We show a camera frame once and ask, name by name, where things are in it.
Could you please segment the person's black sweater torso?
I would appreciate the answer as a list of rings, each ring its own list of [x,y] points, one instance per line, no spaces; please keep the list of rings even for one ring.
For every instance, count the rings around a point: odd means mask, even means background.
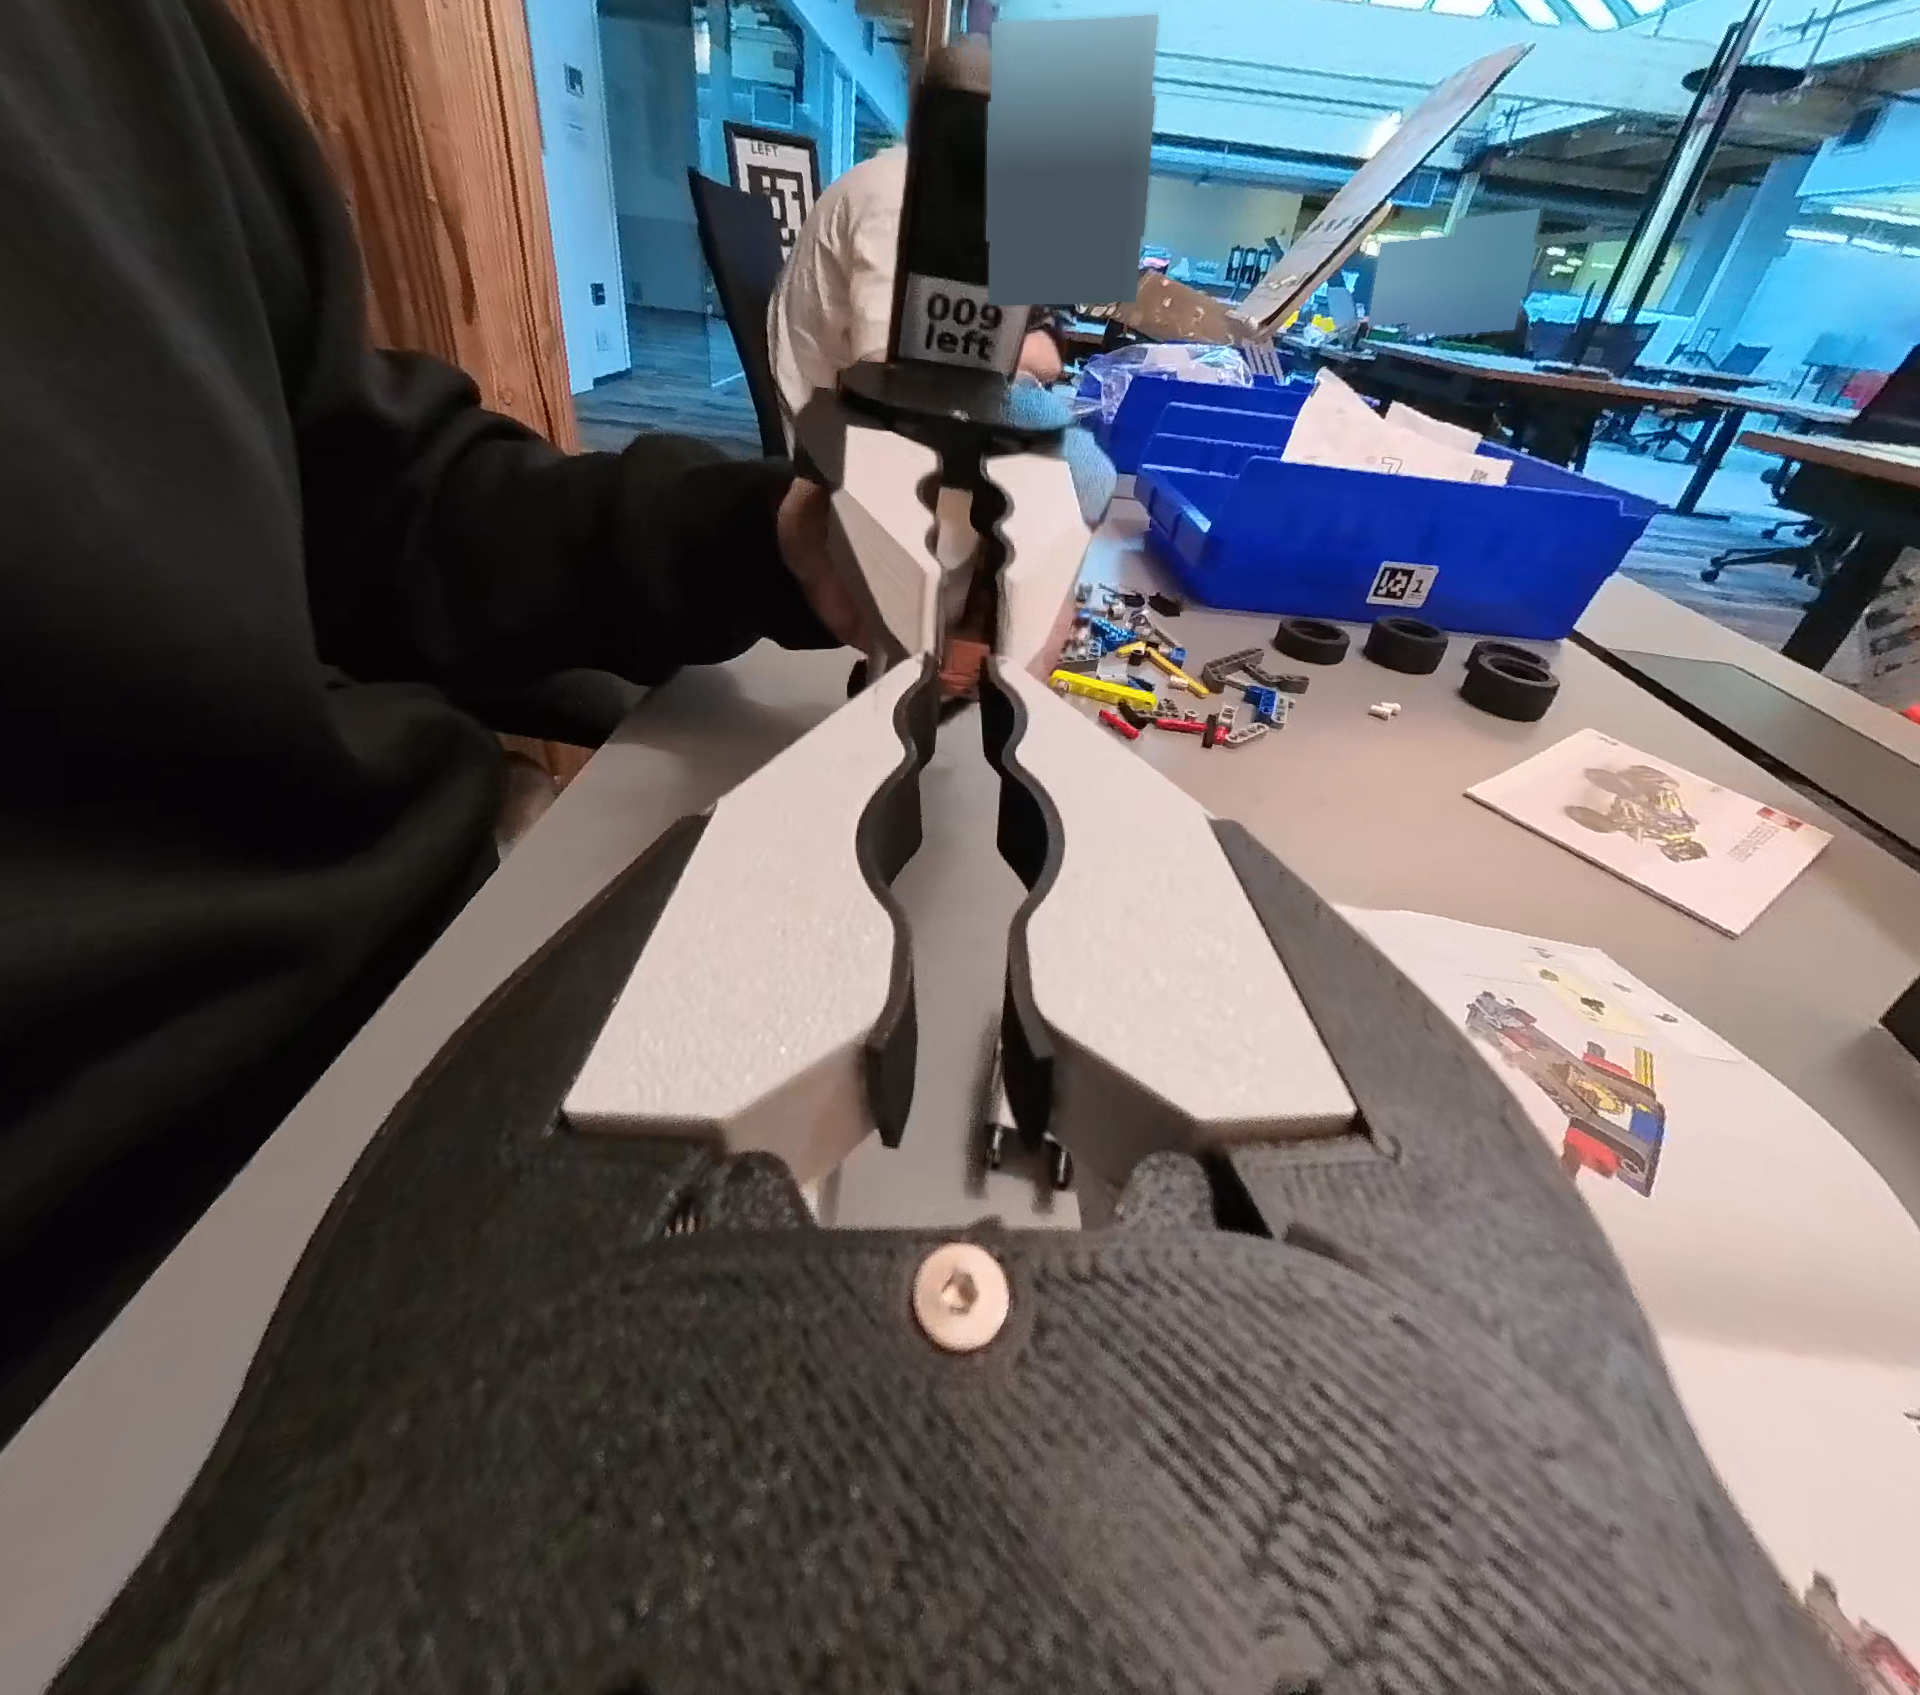
[[[223,0],[5,0],[5,1438],[492,874],[469,444]]]

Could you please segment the black framed marker sign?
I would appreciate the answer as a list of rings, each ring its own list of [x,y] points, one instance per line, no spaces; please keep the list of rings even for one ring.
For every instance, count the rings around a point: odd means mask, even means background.
[[[764,125],[725,125],[733,190],[759,198],[776,224],[780,254],[792,254],[820,192],[820,154],[813,136]]]

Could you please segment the pile of lego pieces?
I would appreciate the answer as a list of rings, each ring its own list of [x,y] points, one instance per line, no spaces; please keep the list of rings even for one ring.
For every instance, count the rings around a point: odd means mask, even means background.
[[[1129,742],[1163,734],[1234,752],[1288,724],[1310,688],[1305,674],[1271,668],[1260,650],[1192,662],[1172,620],[1145,604],[1138,590],[1079,582],[1049,690]]]

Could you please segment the open instruction booklet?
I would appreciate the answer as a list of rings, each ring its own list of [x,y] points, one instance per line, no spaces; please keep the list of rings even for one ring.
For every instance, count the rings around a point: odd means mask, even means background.
[[[1594,946],[1343,916],[1585,1198],[1735,1506],[1857,1692],[1919,1690],[1919,1236],[1787,1084]]]

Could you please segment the background office desk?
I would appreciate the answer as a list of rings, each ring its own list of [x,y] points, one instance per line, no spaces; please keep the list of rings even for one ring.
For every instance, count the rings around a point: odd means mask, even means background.
[[[1590,366],[1539,364],[1478,352],[1376,342],[1344,362],[1384,390],[1428,390],[1444,404],[1486,404],[1493,412],[1516,414],[1522,450],[1543,460],[1577,468],[1587,460],[1594,428],[1605,412],[1667,410],[1704,422],[1706,442],[1693,462],[1693,478],[1678,506],[1681,516],[1702,510],[1713,482],[1745,426],[1759,416],[1798,424],[1801,432],[1844,432],[1859,416],[1846,406],[1821,406],[1803,398],[1775,396],[1730,380],[1648,382]]]

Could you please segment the thin closed instruction booklet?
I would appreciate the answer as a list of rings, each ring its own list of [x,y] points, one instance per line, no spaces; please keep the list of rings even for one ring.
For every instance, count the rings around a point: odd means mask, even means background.
[[[1806,818],[1597,730],[1539,750],[1466,798],[1728,940],[1832,844]]]

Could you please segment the person's left forearm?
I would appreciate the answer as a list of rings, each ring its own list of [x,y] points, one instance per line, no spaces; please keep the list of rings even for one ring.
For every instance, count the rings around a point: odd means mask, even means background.
[[[361,680],[470,706],[569,672],[660,684],[760,642],[832,650],[778,548],[798,476],[660,434],[566,456],[449,364],[366,354],[301,424],[317,634]]]

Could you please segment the black floor lamp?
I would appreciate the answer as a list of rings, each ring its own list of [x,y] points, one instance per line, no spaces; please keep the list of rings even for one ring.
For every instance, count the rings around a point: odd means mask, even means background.
[[[1677,232],[1693,212],[1740,105],[1751,97],[1792,95],[1806,83],[1805,69],[1782,69],[1751,59],[1773,5],[1775,0],[1751,0],[1745,19],[1737,29],[1727,31],[1709,67],[1684,79],[1693,93],[1693,109],[1672,142],[1656,186],[1644,200],[1619,266],[1593,312],[1583,318],[1572,346],[1577,364],[1597,356],[1602,330],[1633,326],[1643,314]]]

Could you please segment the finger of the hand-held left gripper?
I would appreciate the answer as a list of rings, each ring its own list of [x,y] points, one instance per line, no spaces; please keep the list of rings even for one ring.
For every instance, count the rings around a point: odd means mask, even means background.
[[[849,420],[826,484],[828,564],[851,610],[852,652],[870,678],[914,660],[949,672],[979,556],[965,466],[930,442]]]
[[[1074,614],[1092,528],[1061,454],[988,454],[972,494],[965,666],[1040,668]]]

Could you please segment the person's left hand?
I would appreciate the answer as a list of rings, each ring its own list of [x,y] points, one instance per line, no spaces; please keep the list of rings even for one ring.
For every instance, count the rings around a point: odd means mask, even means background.
[[[834,646],[872,652],[875,616],[839,536],[834,494],[806,478],[795,478],[780,498],[780,560],[806,606]]]

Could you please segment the white paper bag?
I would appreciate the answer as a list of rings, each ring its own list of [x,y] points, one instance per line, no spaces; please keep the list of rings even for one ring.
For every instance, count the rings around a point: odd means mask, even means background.
[[[1320,370],[1293,418],[1280,458],[1301,466],[1404,474],[1408,442],[1341,376]]]
[[[1513,474],[1513,462],[1485,454],[1473,430],[1406,404],[1384,410],[1375,466],[1384,474],[1477,486],[1503,486]]]

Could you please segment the wooden board stand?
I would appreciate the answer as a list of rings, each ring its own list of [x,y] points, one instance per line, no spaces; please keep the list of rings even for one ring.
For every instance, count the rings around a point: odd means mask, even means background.
[[[1142,274],[1108,320],[1156,342],[1260,346],[1285,326],[1380,224],[1397,192],[1462,123],[1534,53],[1534,45],[1496,51],[1442,81],[1334,194],[1316,222],[1275,260],[1239,302]]]

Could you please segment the wooden pillar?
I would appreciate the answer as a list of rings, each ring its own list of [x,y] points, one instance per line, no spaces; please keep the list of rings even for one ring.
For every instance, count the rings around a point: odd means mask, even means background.
[[[525,0],[227,0],[349,196],[376,346],[580,450]]]

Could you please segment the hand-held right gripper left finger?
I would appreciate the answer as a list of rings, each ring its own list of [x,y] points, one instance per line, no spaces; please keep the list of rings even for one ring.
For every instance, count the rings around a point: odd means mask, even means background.
[[[901,1146],[919,1004],[895,884],[932,752],[934,666],[913,658],[663,838],[651,862],[677,868],[566,1128],[767,1154],[800,1184]]]

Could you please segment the black office chair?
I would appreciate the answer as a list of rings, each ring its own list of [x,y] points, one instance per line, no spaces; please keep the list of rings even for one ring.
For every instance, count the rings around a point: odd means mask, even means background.
[[[746,194],[697,168],[686,186],[703,258],[733,336],[733,348],[756,416],[760,450],[792,454],[784,402],[771,360],[768,314],[784,264],[780,226],[760,194]]]

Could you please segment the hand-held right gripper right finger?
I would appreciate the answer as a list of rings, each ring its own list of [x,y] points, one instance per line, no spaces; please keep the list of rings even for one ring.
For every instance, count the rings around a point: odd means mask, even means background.
[[[981,676],[997,846],[1021,882],[1000,1076],[1079,1198],[1159,1154],[1344,1138],[1355,1094],[1227,836],[1130,746],[1000,660]]]

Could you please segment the clear plastic bag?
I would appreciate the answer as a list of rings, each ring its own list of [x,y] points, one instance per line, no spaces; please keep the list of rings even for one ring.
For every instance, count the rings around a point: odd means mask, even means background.
[[[1250,386],[1255,372],[1234,346],[1136,342],[1092,356],[1081,368],[1074,394],[1092,402],[1117,402],[1140,378],[1239,388]]]

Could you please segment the blue plastic storage bin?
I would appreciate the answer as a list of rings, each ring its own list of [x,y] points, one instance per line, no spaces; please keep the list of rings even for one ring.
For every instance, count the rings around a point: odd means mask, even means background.
[[[1076,402],[1074,418],[1120,474],[1136,476],[1150,464],[1172,462],[1189,444],[1262,446],[1279,454],[1316,382],[1308,374],[1227,384],[1147,372],[1107,386],[1119,388],[1117,406]]]
[[[1189,444],[1135,476],[1150,552],[1192,604],[1554,644],[1662,512],[1495,444],[1503,486],[1301,466]]]

